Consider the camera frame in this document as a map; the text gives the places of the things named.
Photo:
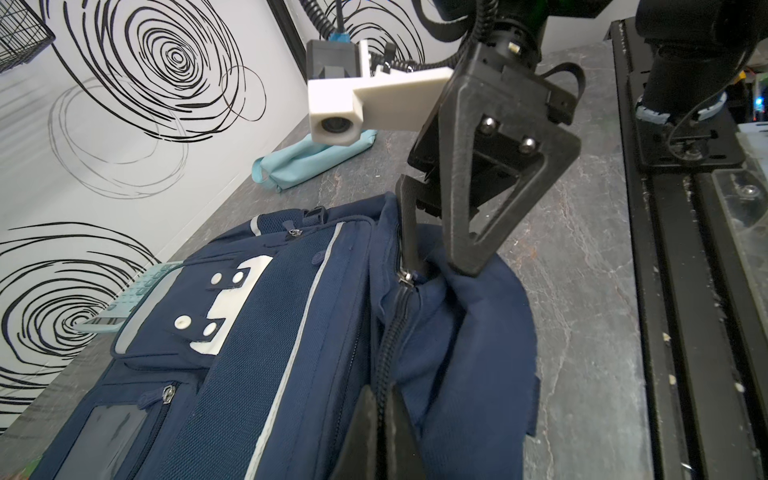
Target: light blue bag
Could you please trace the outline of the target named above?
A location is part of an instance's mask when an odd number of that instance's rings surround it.
[[[366,130],[348,147],[323,145],[312,141],[312,135],[253,162],[251,177],[258,184],[277,191],[295,187],[331,167],[368,150],[376,139],[375,130]]]

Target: black cable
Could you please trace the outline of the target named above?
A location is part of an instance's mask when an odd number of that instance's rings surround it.
[[[756,41],[754,41],[753,43],[751,43],[751,44],[750,44],[750,45],[747,47],[746,51],[744,52],[744,57],[741,59],[741,61],[740,61],[740,63],[739,63],[739,66],[738,66],[738,67],[737,67],[737,69],[736,69],[736,73],[734,74],[734,77],[735,77],[736,75],[738,75],[738,74],[739,74],[739,72],[741,72],[741,71],[744,69],[744,67],[746,67],[746,63],[747,63],[747,62],[750,60],[750,58],[752,58],[752,54],[755,52],[755,48],[757,48],[757,42],[756,42]],[[701,102],[699,102],[699,104],[698,104],[698,105],[696,105],[695,107],[691,108],[691,109],[690,109],[690,111],[688,111],[688,113],[686,113],[686,114],[685,114],[685,115],[684,115],[684,116],[683,116],[683,117],[680,119],[680,121],[678,121],[678,122],[677,122],[677,123],[674,125],[674,127],[672,128],[672,131],[670,132],[669,136],[667,137],[667,151],[669,151],[669,152],[670,152],[672,155],[674,155],[674,156],[675,156],[677,159],[679,159],[679,160],[685,160],[685,158],[684,158],[684,157],[681,157],[680,155],[676,154],[676,153],[675,153],[675,152],[672,150],[672,140],[674,139],[674,135],[675,135],[675,133],[677,132],[677,129],[678,129],[678,128],[680,128],[680,126],[681,126],[682,124],[685,124],[685,123],[687,123],[687,122],[688,122],[688,121],[691,119],[691,117],[693,117],[693,115],[694,115],[695,113],[697,113],[699,110],[701,110],[701,108],[702,108],[704,105],[708,104],[708,103],[709,103],[709,102],[711,102],[711,101],[712,101],[712,100],[713,100],[713,99],[714,99],[716,96],[720,95],[720,92],[722,92],[722,91],[723,91],[723,90],[724,90],[724,89],[725,89],[725,88],[726,88],[728,85],[730,85],[730,82],[731,82],[732,80],[733,80],[733,77],[730,77],[730,78],[728,78],[728,80],[726,81],[726,84],[725,84],[725,85],[723,85],[723,87],[722,87],[722,88],[718,88],[718,89],[717,89],[717,90],[716,90],[716,91],[715,91],[715,92],[714,92],[712,95],[710,95],[709,97],[707,97],[707,98],[705,98],[704,100],[702,100]]]
[[[342,0],[336,0],[336,33],[344,33],[344,14]]]
[[[317,28],[320,36],[325,38],[334,32],[334,27],[331,21],[325,16],[323,10],[317,4],[317,0],[299,0],[307,18],[310,19],[312,25]],[[395,59],[391,68],[402,71],[417,71],[417,70],[429,70],[430,68],[451,67],[454,68],[458,61],[464,56],[464,53],[469,49],[471,45],[477,41],[483,41],[488,37],[493,29],[493,24],[496,20],[496,12],[498,10],[498,0],[477,0],[475,11],[475,24],[472,26],[472,31],[468,35],[465,35],[464,40],[459,45],[456,53],[451,55],[442,61],[435,63],[416,63],[414,61]],[[377,65],[384,61],[384,56],[375,52],[371,52],[371,64]]]
[[[327,40],[336,29],[328,20],[320,5],[317,4],[317,0],[299,0],[299,3],[301,8],[304,9],[306,17],[312,22],[312,25],[315,25],[320,36]]]

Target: white snap button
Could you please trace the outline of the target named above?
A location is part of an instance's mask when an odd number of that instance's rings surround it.
[[[192,325],[192,319],[189,315],[182,315],[174,321],[174,326],[179,330],[183,330],[189,325]]]
[[[216,329],[216,322],[208,323],[205,326],[205,330],[203,330],[203,335],[209,336],[211,333],[214,332],[215,329]]]

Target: bolt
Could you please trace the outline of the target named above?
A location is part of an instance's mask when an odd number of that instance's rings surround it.
[[[478,130],[480,130],[481,134],[493,135],[497,128],[498,122],[496,120],[490,117],[483,117],[482,120],[480,120],[480,126],[478,127]]]
[[[523,155],[530,155],[538,148],[538,142],[531,137],[523,137],[523,141],[520,142],[518,150]]]
[[[754,185],[742,185],[738,190],[739,195],[745,198],[754,198],[760,194],[760,189]]]

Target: countertop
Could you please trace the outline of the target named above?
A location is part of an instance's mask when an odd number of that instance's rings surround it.
[[[546,71],[581,65],[587,89],[569,127],[581,156],[499,249],[518,274],[538,332],[538,434],[525,444],[525,478],[652,478],[624,162],[611,44],[546,55]],[[566,74],[554,80],[574,88]],[[278,147],[308,132],[300,123]],[[413,132],[380,131],[358,157],[280,194],[243,182],[184,244],[182,260],[257,214],[333,207],[392,190]],[[480,217],[494,207],[484,206]],[[99,336],[0,437],[0,475],[39,456],[109,363],[112,335]]]

